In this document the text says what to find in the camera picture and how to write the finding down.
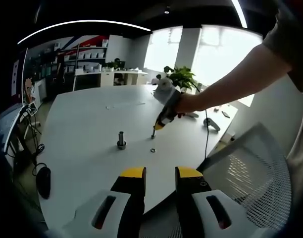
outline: window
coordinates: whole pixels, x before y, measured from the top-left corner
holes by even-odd
[[[163,72],[163,68],[166,66],[173,68],[181,34],[182,26],[154,31],[147,48],[144,68],[160,72]]]
[[[234,69],[262,42],[262,37],[246,30],[225,26],[202,26],[199,46],[192,65],[195,80],[209,86]],[[254,94],[239,101],[250,107]]]

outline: green leaves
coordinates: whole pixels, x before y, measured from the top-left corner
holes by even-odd
[[[191,72],[191,69],[185,66],[182,68],[175,66],[174,69],[166,66],[163,70],[167,74],[167,77],[172,80],[174,86],[192,89],[194,87],[193,84],[196,83],[193,79],[194,74]]]
[[[118,64],[115,61],[111,61],[111,62],[106,63],[106,66],[109,68],[117,68]]]

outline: gray sleeve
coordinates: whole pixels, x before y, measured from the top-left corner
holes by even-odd
[[[292,65],[288,73],[295,86],[303,92],[303,31],[289,22],[283,12],[277,15],[275,27],[268,33],[263,45]]]

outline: ceiling light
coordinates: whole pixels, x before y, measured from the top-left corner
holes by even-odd
[[[238,0],[232,0],[232,3],[235,7],[235,10],[236,10],[239,18],[240,18],[242,27],[247,28],[246,20],[245,20],[245,17],[244,17],[244,14],[243,14],[243,11],[242,11],[242,8],[241,8],[241,5],[240,5],[239,1]]]
[[[169,13],[170,13],[170,7],[169,7],[169,6],[166,7],[164,13],[165,13],[165,14],[169,14]]]
[[[23,38],[22,40],[20,40],[19,42],[17,42],[17,44],[20,44],[22,43],[23,41],[25,41],[26,39],[30,38],[31,36],[37,34],[37,33],[40,33],[42,31],[45,31],[45,30],[48,30],[50,28],[53,28],[53,27],[56,27],[56,26],[62,26],[62,25],[66,25],[66,24],[72,24],[72,23],[82,23],[82,22],[102,22],[102,23],[113,23],[113,24],[119,24],[119,25],[124,25],[124,26],[131,26],[131,27],[135,27],[135,28],[138,28],[138,29],[141,29],[141,30],[144,30],[144,31],[151,31],[150,29],[148,28],[145,28],[145,27],[141,27],[141,26],[137,26],[137,25],[133,25],[133,24],[129,24],[129,23],[124,23],[124,22],[119,22],[119,21],[107,21],[107,20],[79,20],[79,21],[67,21],[67,22],[63,22],[63,23],[59,23],[59,24],[55,24],[55,25],[52,25],[52,26],[48,26],[48,27],[45,27],[41,30],[38,30],[28,36],[26,36],[25,38]]]

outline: black ceiling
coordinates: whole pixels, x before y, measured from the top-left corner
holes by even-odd
[[[275,23],[276,7],[272,0],[240,0],[249,30],[265,35]],[[166,6],[171,13],[164,14]],[[8,10],[13,19],[12,44],[44,27],[73,20],[100,19],[136,24],[151,30],[183,25],[219,24],[241,27],[231,0],[146,0],[146,1],[71,1],[30,0],[12,3]],[[38,33],[20,44],[32,47],[67,36],[117,34],[136,38],[146,31],[107,23],[77,23],[52,28]]]

